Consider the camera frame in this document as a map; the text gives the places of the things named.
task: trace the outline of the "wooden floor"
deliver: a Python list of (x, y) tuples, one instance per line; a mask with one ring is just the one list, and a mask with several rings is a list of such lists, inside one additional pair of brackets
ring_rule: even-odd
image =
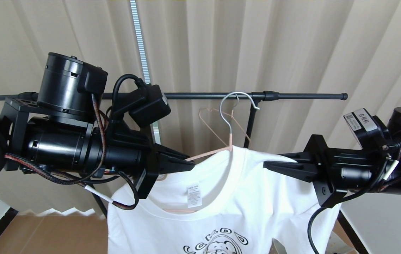
[(16, 216), (0, 236), (0, 254), (107, 253), (107, 220), (92, 216)]

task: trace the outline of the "printed graphic on shirt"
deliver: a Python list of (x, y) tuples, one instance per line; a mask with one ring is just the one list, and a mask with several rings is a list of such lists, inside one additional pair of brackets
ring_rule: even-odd
[(240, 246), (246, 246), (249, 241), (239, 233), (228, 228), (213, 230), (205, 236), (206, 242), (200, 242), (194, 247), (183, 246), (186, 254), (243, 254)]

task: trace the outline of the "curtain fold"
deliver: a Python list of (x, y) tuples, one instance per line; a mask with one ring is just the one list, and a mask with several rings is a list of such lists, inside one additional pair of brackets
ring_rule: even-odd
[[(302, 151), (310, 135), (356, 148), (342, 119), (365, 107), (387, 122), (401, 106), (401, 1), (137, 1), (153, 84), (164, 92), (348, 93), (341, 100), (260, 103), (252, 149)], [(48, 52), (74, 55), (109, 73), (142, 77), (128, 1), (0, 1), (0, 94), (38, 91)], [(122, 91), (134, 89), (127, 82)], [(105, 110), (111, 102), (103, 102)], [(223, 144), (199, 120), (219, 101), (170, 101), (159, 121), (163, 145), (191, 156)], [(224, 107), (230, 112), (235, 101)], [(234, 116), (246, 129), (249, 101)], [(218, 112), (203, 118), (226, 141)], [(128, 124), (135, 126), (130, 118)], [(233, 124), (234, 145), (244, 134)], [(111, 194), (123, 182), (99, 186)], [(20, 211), (96, 207), (78, 186), (1, 172), (0, 198)]]

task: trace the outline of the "white cable sleeve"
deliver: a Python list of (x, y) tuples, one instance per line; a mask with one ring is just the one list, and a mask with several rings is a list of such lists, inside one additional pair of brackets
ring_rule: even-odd
[(92, 193), (94, 193), (94, 194), (96, 194), (97, 196), (100, 196), (101, 198), (105, 199), (106, 201), (108, 201), (108, 203), (113, 203), (113, 201), (114, 201), (109, 196), (106, 196), (106, 195), (98, 192), (97, 190), (91, 188), (91, 186), (89, 186), (89, 185), (86, 185), (85, 189), (90, 191), (90, 192), (92, 192)]
[(396, 168), (396, 166), (397, 166), (398, 163), (399, 163), (399, 161), (396, 160), (396, 159), (392, 162), (392, 164), (390, 165), (389, 170), (386, 172), (386, 174), (385, 174), (384, 177), (383, 177), (383, 179), (384, 179), (385, 181), (390, 177), (390, 175), (392, 175), (392, 173), (393, 173), (393, 171), (395, 170), (395, 168)]

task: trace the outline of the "black metal rod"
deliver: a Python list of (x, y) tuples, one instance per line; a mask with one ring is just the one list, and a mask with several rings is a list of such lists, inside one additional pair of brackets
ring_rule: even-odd
[[(168, 99), (187, 99), (187, 100), (196, 100), (196, 99), (204, 99), (204, 100), (215, 100), (222, 99), (228, 93), (165, 93)], [(273, 101), (278, 99), (339, 99), (346, 100), (346, 93), (278, 93), (273, 91), (265, 91), (265, 92), (252, 92), (249, 95), (254, 100), (260, 101)], [(34, 93), (33, 98), (37, 98), (38, 94)], [(245, 95), (238, 95), (240, 99), (249, 99)], [(20, 98), (20, 95), (0, 95), (0, 101), (5, 100), (5, 98)], [(103, 99), (111, 99), (112, 93), (104, 93)], [(236, 99), (236, 96), (231, 96), (228, 99)]]
[[(258, 106), (258, 103), (260, 100), (254, 100), (255, 106)], [(251, 110), (249, 112), (249, 119), (247, 120), (247, 129), (246, 129), (246, 135), (251, 138), (252, 135), (252, 128), (254, 127), (254, 120), (255, 120), (255, 113), (257, 112), (257, 109), (254, 108), (254, 106), (251, 105)], [(244, 148), (249, 148), (249, 140), (247, 138), (244, 138)]]
[[(89, 184), (89, 186), (90, 186), (91, 188), (95, 189), (95, 188), (94, 188), (94, 185)], [(105, 207), (104, 203), (102, 202), (102, 199), (101, 199), (99, 196), (97, 196), (96, 194), (94, 194), (94, 193), (91, 193), (91, 194), (92, 194), (92, 196), (94, 197), (96, 203), (99, 205), (99, 207), (100, 207), (102, 213), (105, 215), (105, 218), (107, 218), (107, 216), (108, 216), (108, 210), (107, 210), (107, 208)]]

